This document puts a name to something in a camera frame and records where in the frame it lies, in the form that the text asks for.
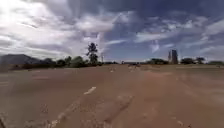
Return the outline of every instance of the tower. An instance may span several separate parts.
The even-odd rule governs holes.
[[[169,51],[168,60],[170,64],[178,64],[177,50]]]

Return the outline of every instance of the mountain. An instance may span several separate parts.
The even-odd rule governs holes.
[[[13,65],[36,64],[40,60],[24,54],[8,54],[0,57],[0,68],[9,68]]]

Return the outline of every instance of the white road marking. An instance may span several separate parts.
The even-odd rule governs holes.
[[[84,95],[91,94],[94,90],[96,90],[96,87],[92,87],[92,88],[89,89],[87,92],[85,92]]]
[[[84,93],[84,95],[91,94],[96,87],[92,87],[87,92]],[[59,125],[63,120],[65,120],[72,112],[74,112],[80,105],[81,99],[78,99],[74,101],[65,111],[60,113],[56,120],[53,120],[51,123],[49,123],[45,128],[55,128],[57,125]]]

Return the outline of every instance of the blue sky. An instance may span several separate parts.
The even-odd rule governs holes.
[[[223,0],[0,1],[0,54],[54,59],[85,56],[90,42],[105,60],[204,56],[224,60]]]

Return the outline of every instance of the dirt ground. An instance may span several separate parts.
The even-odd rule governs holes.
[[[7,128],[223,128],[224,70],[113,65],[0,74]]]

